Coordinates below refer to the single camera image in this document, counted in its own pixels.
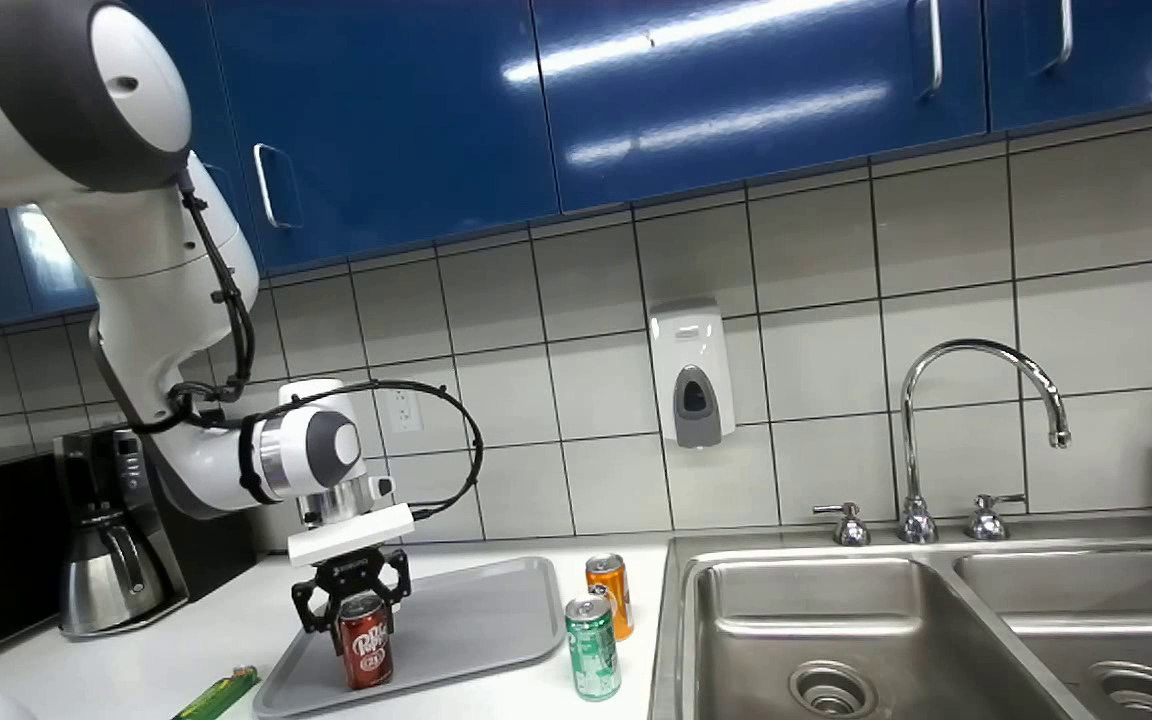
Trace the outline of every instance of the cabinet handle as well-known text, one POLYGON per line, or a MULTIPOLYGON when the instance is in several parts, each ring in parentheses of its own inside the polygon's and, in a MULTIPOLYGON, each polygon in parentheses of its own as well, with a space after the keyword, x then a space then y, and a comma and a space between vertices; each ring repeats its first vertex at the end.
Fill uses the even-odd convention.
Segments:
POLYGON ((1043 70, 1062 68, 1073 60, 1073 0, 1056 0, 1062 6, 1062 51, 1052 64, 1043 64, 1043 70))
POLYGON ((939 0, 927 0, 927 42, 934 42, 934 85, 927 97, 945 89, 945 33, 939 33, 939 0))
POLYGON ((263 157, 268 157, 268 152, 284 157, 284 152, 271 147, 271 142, 253 142, 261 211, 263 211, 268 226, 280 226, 280 233, 284 233, 284 226, 293 226, 293 224, 284 224, 280 211, 271 207, 271 187, 268 187, 268 168, 263 168, 263 157))

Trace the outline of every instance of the tray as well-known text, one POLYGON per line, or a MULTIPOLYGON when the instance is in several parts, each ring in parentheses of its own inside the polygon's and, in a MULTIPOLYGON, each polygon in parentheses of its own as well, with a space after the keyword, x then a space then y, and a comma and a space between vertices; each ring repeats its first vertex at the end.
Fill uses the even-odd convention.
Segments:
POLYGON ((566 645, 559 584, 548 558, 523 555, 411 584, 398 612, 391 681, 347 687, 333 636, 295 636, 261 682, 261 720, 312 715, 536 664, 566 645))

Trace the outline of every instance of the electrical cable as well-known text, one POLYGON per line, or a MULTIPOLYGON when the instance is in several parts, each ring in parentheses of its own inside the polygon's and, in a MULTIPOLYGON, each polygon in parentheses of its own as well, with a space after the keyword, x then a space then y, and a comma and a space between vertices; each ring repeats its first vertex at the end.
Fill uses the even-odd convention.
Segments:
POLYGON ((473 411, 468 411, 444 383, 417 383, 417 378, 340 383, 340 388, 329 388, 329 392, 293 394, 287 405, 277 405, 277 406, 268 406, 268 411, 253 411, 253 416, 246 416, 246 425, 253 425, 253 418, 277 418, 277 416, 284 416, 284 411, 293 411, 293 406, 306 406, 306 405, 316 405, 316 401, 324 401, 324 394, 351 394, 351 392, 422 392, 422 394, 435 394, 435 401, 454 405, 454 406, 461 411, 464 426, 468 426, 473 459, 468 459, 468 472, 464 472, 461 488, 456 488, 454 496, 444 496, 444 500, 411 500, 409 506, 411 506, 417 525, 447 512, 454 502, 461 502, 461 496, 468 496, 468 491, 479 482, 486 432, 479 432, 479 425, 473 418, 473 411))
POLYGON ((217 237, 214 237, 214 226, 206 220, 208 198, 200 198, 192 191, 192 177, 190 172, 182 172, 182 203, 186 203, 192 226, 200 233, 200 242, 206 242, 208 264, 217 271, 219 288, 214 293, 214 303, 224 303, 224 310, 228 310, 228 340, 232 340, 232 364, 235 368, 232 368, 232 374, 224 383, 186 378, 186 383, 169 388, 169 416, 154 418, 154 425, 133 425, 133 432, 139 432, 139 437, 156 437, 156 432, 169 432, 178 425, 206 425, 208 426, 208 418, 195 416, 192 401, 195 394, 206 394, 214 405, 239 401, 248 378, 253 378, 253 364, 258 364, 253 310, 248 310, 246 293, 235 288, 232 266, 224 264, 224 256, 217 246, 217 237))

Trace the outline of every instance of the backsplash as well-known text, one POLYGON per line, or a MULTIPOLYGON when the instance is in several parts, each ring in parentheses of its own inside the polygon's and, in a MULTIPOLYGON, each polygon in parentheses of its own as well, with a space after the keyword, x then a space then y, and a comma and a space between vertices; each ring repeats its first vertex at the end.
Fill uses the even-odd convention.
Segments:
MULTIPOLYGON (((86 315, 0 333, 0 459, 116 418, 86 315)), ((248 405, 280 378, 447 383, 488 437, 486 479, 422 540, 810 525, 904 488, 899 378, 947 337, 1031 350, 1066 388, 1073 448, 990 357, 922 388, 927 502, 1026 491, 1028 512, 1152 506, 1152 114, 966 152, 603 211, 268 285, 248 405), (659 439, 647 308, 716 295, 740 432, 659 439)), ((192 374, 228 368, 228 349, 192 374)), ((368 459, 399 496, 447 496, 461 426, 363 394, 368 459)))

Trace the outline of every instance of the soap dispenser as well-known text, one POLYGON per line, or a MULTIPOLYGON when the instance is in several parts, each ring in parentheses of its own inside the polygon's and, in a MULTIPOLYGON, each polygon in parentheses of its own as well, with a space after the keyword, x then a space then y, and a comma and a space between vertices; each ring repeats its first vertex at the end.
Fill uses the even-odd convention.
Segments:
POLYGON ((729 337, 716 303, 652 310, 659 432, 680 448, 712 448, 736 432, 729 337))

